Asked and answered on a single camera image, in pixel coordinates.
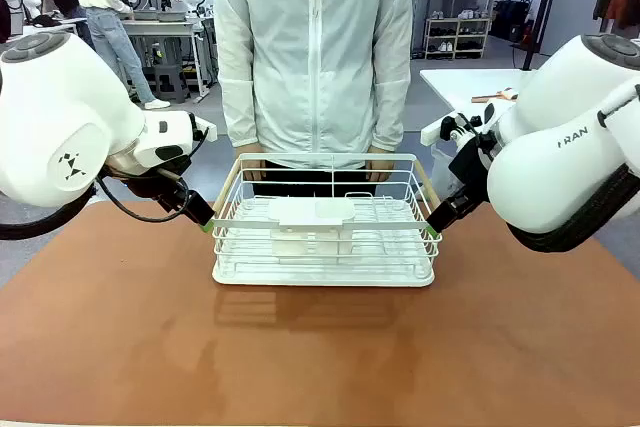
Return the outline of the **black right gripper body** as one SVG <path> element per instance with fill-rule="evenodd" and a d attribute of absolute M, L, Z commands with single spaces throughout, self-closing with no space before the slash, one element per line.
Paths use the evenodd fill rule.
<path fill-rule="evenodd" d="M 467 199 L 488 202 L 488 167 L 483 164 L 486 155 L 490 155 L 496 146 L 496 137 L 492 133 L 478 134 L 468 140 L 449 164 L 449 170 L 460 181 L 458 193 Z"/>

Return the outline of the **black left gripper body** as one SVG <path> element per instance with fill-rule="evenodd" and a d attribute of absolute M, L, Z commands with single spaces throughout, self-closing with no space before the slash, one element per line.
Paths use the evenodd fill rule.
<path fill-rule="evenodd" d="M 174 159 L 140 175 L 107 166 L 106 175 L 123 183 L 137 197 L 156 201 L 166 212 L 190 212 L 194 207 L 194 193 L 182 175 L 191 164 L 190 159 Z"/>

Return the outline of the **person's right hand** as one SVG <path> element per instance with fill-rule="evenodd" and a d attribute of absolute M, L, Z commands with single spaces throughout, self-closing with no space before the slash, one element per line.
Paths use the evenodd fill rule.
<path fill-rule="evenodd" d="M 243 175 L 247 181 L 260 182 L 264 178 L 265 160 L 263 148 L 259 143 L 248 144 L 236 149 L 236 155 L 243 157 Z"/>

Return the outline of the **person's left hand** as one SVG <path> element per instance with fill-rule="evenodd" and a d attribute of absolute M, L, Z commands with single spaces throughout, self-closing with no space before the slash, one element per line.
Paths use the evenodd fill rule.
<path fill-rule="evenodd" d="M 394 151 L 371 146 L 368 153 L 376 155 L 376 158 L 366 161 L 367 180 L 374 183 L 386 182 L 394 169 L 394 160 L 391 158 Z"/>

